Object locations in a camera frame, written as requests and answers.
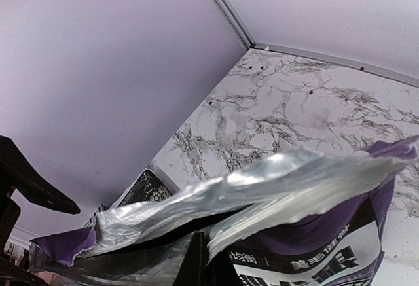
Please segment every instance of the purple bag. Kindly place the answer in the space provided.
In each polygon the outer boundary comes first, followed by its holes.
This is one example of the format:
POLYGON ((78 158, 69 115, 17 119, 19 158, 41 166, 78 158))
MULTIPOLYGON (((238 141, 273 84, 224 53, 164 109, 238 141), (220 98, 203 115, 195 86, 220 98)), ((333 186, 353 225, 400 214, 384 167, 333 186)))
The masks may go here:
MULTIPOLYGON (((409 156, 406 142, 379 141, 366 151, 403 158, 409 156)), ((269 228, 231 245, 228 253, 243 284, 370 285, 384 256, 381 238, 394 186, 392 178, 323 215, 269 228)))

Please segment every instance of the plastic wrap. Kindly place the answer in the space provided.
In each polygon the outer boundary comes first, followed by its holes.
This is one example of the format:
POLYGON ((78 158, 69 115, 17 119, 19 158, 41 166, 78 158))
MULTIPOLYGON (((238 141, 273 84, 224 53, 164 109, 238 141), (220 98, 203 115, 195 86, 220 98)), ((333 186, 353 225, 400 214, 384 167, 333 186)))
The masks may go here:
MULTIPOLYGON (((102 254, 159 238, 194 219, 236 211, 206 228, 212 259, 225 247, 265 228, 326 213, 350 198, 385 185, 407 165, 418 161, 418 140, 417 136, 402 140, 373 155, 359 151, 338 158, 304 147, 274 154, 240 171, 189 185, 163 202, 135 203, 99 213, 96 239, 89 240, 92 243, 87 243, 81 253, 88 259, 76 259, 74 266, 66 268, 48 263, 34 244, 34 268, 89 285, 171 285, 188 237, 125 256, 102 254)), ((48 239, 38 242, 48 249, 48 239)))
POLYGON ((213 241, 209 246, 214 256, 221 249, 220 241, 228 245, 262 228, 325 213, 372 190, 390 173, 417 161, 417 138, 409 141, 416 156, 406 158, 375 158, 365 152, 337 158, 300 147, 269 156, 224 177, 188 186, 163 202, 105 211, 98 215, 97 243, 82 256, 152 240, 193 219, 256 204, 211 231, 213 241), (247 230, 242 236, 239 233, 244 228, 247 230))
POLYGON ((138 251, 76 259, 72 267, 58 264, 39 246, 30 244, 32 272, 49 271, 64 277, 63 285, 170 286, 180 269, 190 237, 169 245, 138 251))

